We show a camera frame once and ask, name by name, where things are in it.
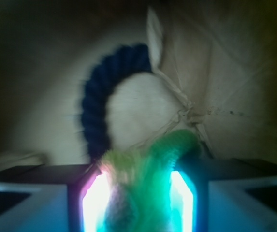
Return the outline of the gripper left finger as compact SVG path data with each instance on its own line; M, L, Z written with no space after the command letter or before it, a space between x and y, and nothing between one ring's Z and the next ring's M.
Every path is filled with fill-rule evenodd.
M83 198L102 173L97 165L71 165L68 191L69 231L83 231Z

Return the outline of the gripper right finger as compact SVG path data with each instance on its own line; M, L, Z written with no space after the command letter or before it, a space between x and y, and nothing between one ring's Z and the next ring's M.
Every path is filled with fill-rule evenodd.
M171 221L174 232L208 231L207 187L199 159L181 158L171 171Z

